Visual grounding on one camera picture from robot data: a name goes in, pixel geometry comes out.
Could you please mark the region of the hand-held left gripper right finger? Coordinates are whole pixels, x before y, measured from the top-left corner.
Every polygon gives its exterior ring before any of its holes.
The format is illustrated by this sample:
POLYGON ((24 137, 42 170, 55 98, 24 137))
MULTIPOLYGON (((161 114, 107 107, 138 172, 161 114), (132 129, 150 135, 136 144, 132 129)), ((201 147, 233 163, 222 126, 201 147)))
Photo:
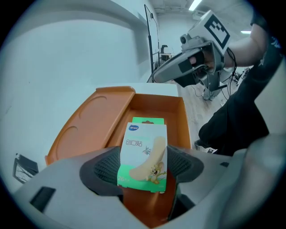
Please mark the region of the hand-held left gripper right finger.
POLYGON ((176 192, 168 229, 219 229, 219 220, 237 183, 245 150, 232 157, 167 147, 176 192))

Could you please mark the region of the black whiteboard stand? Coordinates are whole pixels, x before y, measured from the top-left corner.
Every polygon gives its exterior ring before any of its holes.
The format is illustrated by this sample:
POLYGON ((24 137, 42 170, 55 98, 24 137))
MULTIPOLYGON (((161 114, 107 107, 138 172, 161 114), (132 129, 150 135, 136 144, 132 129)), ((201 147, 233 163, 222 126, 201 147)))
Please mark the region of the black whiteboard stand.
POLYGON ((157 20, 155 19, 155 14, 151 12, 148 6, 144 5, 145 15, 147 20, 148 29, 148 42, 149 42, 149 53, 150 53, 150 63, 151 63, 151 79, 154 70, 160 64, 160 44, 159 44, 159 28, 157 20))

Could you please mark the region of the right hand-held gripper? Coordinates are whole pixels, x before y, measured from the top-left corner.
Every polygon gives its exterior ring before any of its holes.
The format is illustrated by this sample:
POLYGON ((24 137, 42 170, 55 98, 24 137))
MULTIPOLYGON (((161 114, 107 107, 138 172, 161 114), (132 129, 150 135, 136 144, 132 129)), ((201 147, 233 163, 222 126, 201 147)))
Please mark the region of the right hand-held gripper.
POLYGON ((230 34, 212 12, 206 12, 192 28, 180 37, 181 50, 153 72, 156 83, 174 80, 181 87, 201 84, 209 91, 221 90, 227 85, 220 82, 219 72, 225 67, 225 53, 227 51, 230 34), (215 67, 212 73, 204 71, 193 72, 188 60, 188 48, 209 46, 214 54, 215 67))

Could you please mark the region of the person in black clothes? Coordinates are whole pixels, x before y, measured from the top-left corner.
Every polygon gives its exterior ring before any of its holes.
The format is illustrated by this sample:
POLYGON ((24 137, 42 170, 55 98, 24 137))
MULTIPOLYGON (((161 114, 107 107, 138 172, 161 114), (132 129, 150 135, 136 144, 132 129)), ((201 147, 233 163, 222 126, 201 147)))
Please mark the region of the person in black clothes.
MULTIPOLYGON (((254 101, 274 76, 284 55, 267 21, 257 11, 253 12, 250 25, 250 36, 269 36, 267 50, 261 60, 250 66, 237 91, 200 128, 199 139, 194 143, 197 150, 212 148, 216 154, 232 156, 237 150, 247 148, 253 141, 269 134, 254 101)), ((231 50, 225 53, 225 66, 237 66, 231 50)))

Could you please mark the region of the person's right forearm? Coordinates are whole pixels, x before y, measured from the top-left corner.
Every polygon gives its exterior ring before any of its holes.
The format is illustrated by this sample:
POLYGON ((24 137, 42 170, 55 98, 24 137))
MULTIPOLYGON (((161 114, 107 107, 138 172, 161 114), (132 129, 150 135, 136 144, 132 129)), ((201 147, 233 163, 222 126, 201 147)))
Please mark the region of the person's right forearm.
POLYGON ((228 48, 233 52, 237 67, 254 65, 264 56, 268 46, 269 36, 249 36, 229 44, 228 48))

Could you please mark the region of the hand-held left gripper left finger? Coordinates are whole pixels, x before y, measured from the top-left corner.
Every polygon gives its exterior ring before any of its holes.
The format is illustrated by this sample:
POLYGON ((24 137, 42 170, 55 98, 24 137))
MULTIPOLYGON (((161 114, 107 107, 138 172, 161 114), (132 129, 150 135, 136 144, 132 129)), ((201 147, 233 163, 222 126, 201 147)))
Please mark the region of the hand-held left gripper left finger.
POLYGON ((119 147, 61 159, 13 197, 41 229, 146 229, 123 205, 119 167, 119 147))

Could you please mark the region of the orange cardboard box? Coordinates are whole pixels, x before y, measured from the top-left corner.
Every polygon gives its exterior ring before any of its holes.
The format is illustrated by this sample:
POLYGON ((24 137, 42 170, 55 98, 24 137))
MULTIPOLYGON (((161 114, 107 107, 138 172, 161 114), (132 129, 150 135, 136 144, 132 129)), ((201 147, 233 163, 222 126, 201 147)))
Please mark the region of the orange cardboard box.
MULTIPOLYGON (((190 148, 189 127, 181 97, 138 94, 132 87, 98 88, 69 118, 45 157, 47 165, 103 148, 119 149, 127 124, 134 117, 163 118, 168 144, 190 148)), ((154 228, 168 222, 176 184, 167 175, 167 190, 151 193, 112 185, 124 206, 154 228)))

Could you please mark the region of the person's right hand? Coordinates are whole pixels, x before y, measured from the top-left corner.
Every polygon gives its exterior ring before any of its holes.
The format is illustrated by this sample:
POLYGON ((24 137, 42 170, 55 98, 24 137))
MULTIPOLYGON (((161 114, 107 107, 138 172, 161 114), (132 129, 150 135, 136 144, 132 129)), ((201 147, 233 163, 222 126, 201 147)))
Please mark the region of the person's right hand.
POLYGON ((190 51, 188 60, 192 65, 193 72, 212 73, 215 68, 215 57, 212 48, 209 46, 188 48, 190 51))

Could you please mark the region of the green white bandage box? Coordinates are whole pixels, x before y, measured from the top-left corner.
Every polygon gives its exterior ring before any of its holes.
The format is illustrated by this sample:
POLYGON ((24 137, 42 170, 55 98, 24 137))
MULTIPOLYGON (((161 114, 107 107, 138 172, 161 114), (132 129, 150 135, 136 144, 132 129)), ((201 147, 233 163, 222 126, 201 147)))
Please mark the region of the green white bandage box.
POLYGON ((117 184, 152 193, 167 186, 167 126, 163 118, 134 117, 127 123, 117 184))

